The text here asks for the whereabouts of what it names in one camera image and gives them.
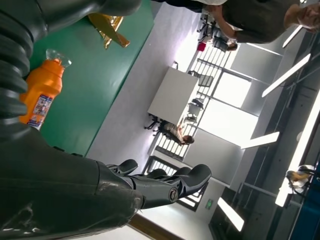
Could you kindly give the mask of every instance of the ceiling light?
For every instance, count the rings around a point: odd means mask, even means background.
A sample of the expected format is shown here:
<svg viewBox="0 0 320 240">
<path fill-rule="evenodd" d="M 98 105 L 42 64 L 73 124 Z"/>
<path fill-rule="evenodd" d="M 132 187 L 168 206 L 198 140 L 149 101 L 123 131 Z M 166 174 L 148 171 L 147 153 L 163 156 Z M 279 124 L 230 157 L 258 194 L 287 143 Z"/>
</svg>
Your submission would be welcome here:
<svg viewBox="0 0 320 240">
<path fill-rule="evenodd" d="M 288 43 L 290 43 L 292 39 L 294 39 L 294 36 L 299 33 L 301 29 L 303 29 L 303 26 L 301 25 L 299 25 L 296 29 L 294 29 L 294 31 L 293 31 L 287 40 L 285 40 L 283 43 L 282 48 L 285 48 Z"/>
<path fill-rule="evenodd" d="M 269 86 L 267 89 L 264 90 L 262 93 L 262 97 L 263 98 L 266 97 L 266 95 L 268 95 L 268 94 L 271 93 L 272 91 L 275 90 L 275 88 L 277 88 L 280 84 L 285 82 L 288 77 L 290 77 L 292 74 L 297 72 L 297 70 L 303 67 L 305 64 L 306 64 L 310 59 L 310 57 L 311 57 L 311 54 L 309 53 L 309 54 L 305 56 L 304 58 L 303 58 L 302 60 L 300 60 L 300 62 L 297 63 L 296 65 L 291 67 L 288 72 L 283 74 L 282 76 L 279 77 L 278 80 L 276 80 L 274 83 L 272 83 L 270 86 Z"/>
<path fill-rule="evenodd" d="M 313 128 L 315 127 L 315 122 L 317 121 L 319 111 L 320 111 L 320 91 L 318 92 L 318 95 L 316 96 L 308 119 L 306 120 L 306 123 L 301 134 L 301 138 L 297 143 L 297 146 L 295 149 L 295 152 L 294 153 L 288 169 L 288 171 L 297 170 L 297 168 L 301 162 L 301 159 L 305 153 L 306 148 L 308 142 L 309 141 L 310 136 Z M 275 200 L 275 204 L 280 207 L 283 207 L 289 192 L 290 192 L 289 182 L 287 178 L 285 178 Z"/>
<path fill-rule="evenodd" d="M 221 197 L 217 201 L 217 205 L 220 207 L 238 231 L 241 232 L 244 226 L 245 221 L 241 218 L 238 213 L 228 205 Z"/>
<path fill-rule="evenodd" d="M 256 146 L 260 146 L 264 144 L 270 144 L 274 143 L 278 140 L 278 137 L 279 136 L 279 132 L 274 132 L 268 135 L 257 137 L 254 139 L 251 139 L 243 145 L 241 146 L 241 149 L 248 149 L 248 148 L 252 148 Z"/>
</svg>

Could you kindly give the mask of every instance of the bottle label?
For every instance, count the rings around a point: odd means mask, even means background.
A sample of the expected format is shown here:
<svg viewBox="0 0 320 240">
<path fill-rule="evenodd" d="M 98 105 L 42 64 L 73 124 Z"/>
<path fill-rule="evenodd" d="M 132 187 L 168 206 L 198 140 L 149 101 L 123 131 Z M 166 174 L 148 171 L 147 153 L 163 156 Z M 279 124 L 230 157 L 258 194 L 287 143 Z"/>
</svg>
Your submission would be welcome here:
<svg viewBox="0 0 320 240">
<path fill-rule="evenodd" d="M 33 109 L 33 115 L 28 121 L 27 124 L 40 130 L 53 100 L 54 99 L 52 97 L 43 94 L 40 95 L 38 102 Z"/>
</svg>

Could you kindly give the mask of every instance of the plastic bottle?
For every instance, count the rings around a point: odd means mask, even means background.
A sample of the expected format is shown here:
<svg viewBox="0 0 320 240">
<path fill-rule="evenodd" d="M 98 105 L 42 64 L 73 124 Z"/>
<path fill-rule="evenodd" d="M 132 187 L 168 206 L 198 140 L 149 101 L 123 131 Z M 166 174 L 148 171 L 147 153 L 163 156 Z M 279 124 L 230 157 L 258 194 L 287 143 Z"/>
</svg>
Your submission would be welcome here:
<svg viewBox="0 0 320 240">
<path fill-rule="evenodd" d="M 20 100 L 26 105 L 27 114 L 20 117 L 20 121 L 40 130 L 51 103 L 61 92 L 63 74 L 71 63 L 56 50 L 48 49 L 46 60 L 26 79 L 28 91 Z"/>
</svg>

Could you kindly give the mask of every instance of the person's hand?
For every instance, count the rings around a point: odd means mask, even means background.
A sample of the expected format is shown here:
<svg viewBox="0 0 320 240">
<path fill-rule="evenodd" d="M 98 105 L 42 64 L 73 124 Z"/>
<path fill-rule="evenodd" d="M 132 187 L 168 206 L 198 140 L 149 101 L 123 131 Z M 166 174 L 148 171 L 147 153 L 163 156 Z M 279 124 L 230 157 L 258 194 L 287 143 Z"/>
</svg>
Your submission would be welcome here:
<svg viewBox="0 0 320 240">
<path fill-rule="evenodd" d="M 208 5 L 208 10 L 214 18 L 218 19 L 223 16 L 223 6 Z"/>
</svg>

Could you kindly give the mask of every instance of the white table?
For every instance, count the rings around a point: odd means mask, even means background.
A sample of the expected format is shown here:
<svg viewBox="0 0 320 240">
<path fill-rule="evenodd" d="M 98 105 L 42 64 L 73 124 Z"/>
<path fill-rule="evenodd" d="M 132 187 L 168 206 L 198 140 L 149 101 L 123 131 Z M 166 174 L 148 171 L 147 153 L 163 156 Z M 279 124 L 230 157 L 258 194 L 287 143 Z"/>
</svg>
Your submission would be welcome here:
<svg viewBox="0 0 320 240">
<path fill-rule="evenodd" d="M 148 113 L 178 125 L 187 104 L 197 95 L 198 79 L 170 67 L 151 103 Z"/>
</svg>

